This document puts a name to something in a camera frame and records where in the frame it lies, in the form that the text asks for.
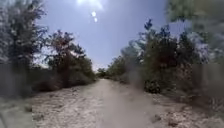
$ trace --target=sky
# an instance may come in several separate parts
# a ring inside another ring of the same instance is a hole
[[[144,24],[153,19],[156,28],[165,25],[166,0],[45,0],[46,15],[38,21],[49,27],[71,32],[93,62],[93,69],[106,68],[128,42],[138,39]],[[172,35],[183,30],[171,25]]]

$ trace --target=tree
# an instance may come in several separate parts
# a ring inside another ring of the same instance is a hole
[[[98,76],[99,78],[106,78],[106,77],[108,77],[106,69],[104,69],[104,68],[99,68],[99,69],[97,70],[97,76]]]
[[[44,15],[40,0],[16,0],[3,9],[1,48],[15,69],[29,69],[34,54],[40,52],[46,28],[36,25]]]
[[[46,60],[49,67],[61,77],[64,87],[85,84],[94,79],[91,60],[86,58],[82,47],[73,41],[72,34],[60,30],[46,39],[46,46],[52,50]]]
[[[169,0],[167,16],[171,22],[190,21],[191,31],[207,43],[210,52],[224,50],[223,45],[223,0]]]

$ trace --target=gravel road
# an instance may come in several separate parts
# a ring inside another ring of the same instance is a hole
[[[130,86],[104,79],[89,86],[43,93],[26,100],[25,103],[31,105],[32,109],[23,105],[25,114],[19,118],[20,121],[25,122],[22,120],[22,117],[25,117],[26,122],[38,128],[223,128],[224,126],[221,119],[206,117],[185,104],[175,103],[163,96],[143,93]],[[30,113],[33,121],[28,120],[27,113]]]

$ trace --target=white gravel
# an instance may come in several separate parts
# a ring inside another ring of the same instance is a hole
[[[144,93],[108,80],[100,80],[89,86],[43,93],[25,102],[32,106],[33,112],[30,115],[32,114],[35,127],[38,128],[223,128],[224,126],[222,120],[208,118],[185,104],[178,104],[163,96]]]

